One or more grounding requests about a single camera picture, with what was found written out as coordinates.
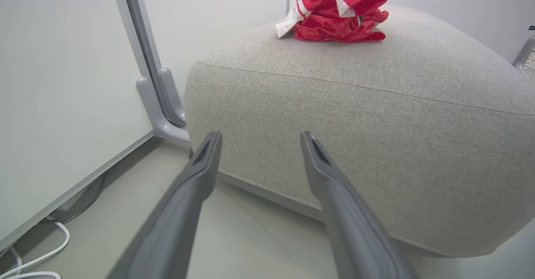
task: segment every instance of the white panel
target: white panel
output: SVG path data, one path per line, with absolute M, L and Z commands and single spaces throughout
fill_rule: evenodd
M 0 240 L 151 132 L 115 0 L 0 0 Z
M 514 61 L 533 35 L 527 28 L 535 25 L 535 0 L 389 0 L 388 3 L 427 11 L 509 62 Z
M 286 16 L 286 0 L 145 0 L 145 5 L 162 66 L 172 71 L 182 98 L 199 58 Z

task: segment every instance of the crumpled clothing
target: crumpled clothing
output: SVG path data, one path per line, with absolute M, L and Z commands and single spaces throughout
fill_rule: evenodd
M 277 24 L 279 38 L 294 31 L 295 38 L 344 43 L 382 41 L 373 28 L 388 18 L 378 8 L 387 0 L 296 0 L 286 19 Z

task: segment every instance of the red fabric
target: red fabric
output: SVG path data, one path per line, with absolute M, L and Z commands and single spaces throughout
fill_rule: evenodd
M 387 0 L 343 0 L 354 9 L 355 17 L 341 18 L 338 5 L 341 0 L 302 0 L 311 14 L 293 28 L 296 39 L 309 41 L 339 41 L 344 43 L 382 41 L 385 34 L 372 31 L 388 18 L 387 11 L 378 7 Z

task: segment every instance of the black cable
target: black cable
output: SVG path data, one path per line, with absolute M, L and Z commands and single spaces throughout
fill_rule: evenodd
M 39 224 L 50 224 L 50 223 L 53 223 L 53 222 L 61 222 L 61 221 L 67 220 L 67 219 L 71 220 L 71 219 L 79 216 L 80 214 L 82 214 L 82 212 L 86 211 L 99 198 L 99 195 L 102 192 L 102 187 L 104 186 L 105 178 L 106 178 L 106 173 L 103 173 L 102 174 L 102 179 L 101 179 L 101 184 L 99 186 L 99 190 L 97 191 L 97 193 L 95 194 L 93 199 L 91 199 L 91 201 L 86 203 L 86 205 L 84 205 L 82 208 L 78 209 L 76 212 L 73 212 L 73 213 L 69 214 L 68 216 L 62 216 L 61 218 L 56 218 L 56 219 L 53 219 L 53 220 L 42 220 L 42 221 L 39 222 Z

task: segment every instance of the gray fabric ottoman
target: gray fabric ottoman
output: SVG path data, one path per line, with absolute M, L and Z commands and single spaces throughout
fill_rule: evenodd
M 535 213 L 535 86 L 449 24 L 385 9 L 380 43 L 277 39 L 269 24 L 200 60 L 193 148 L 220 130 L 223 180 L 321 219 L 299 144 L 310 130 L 394 238 L 489 254 Z

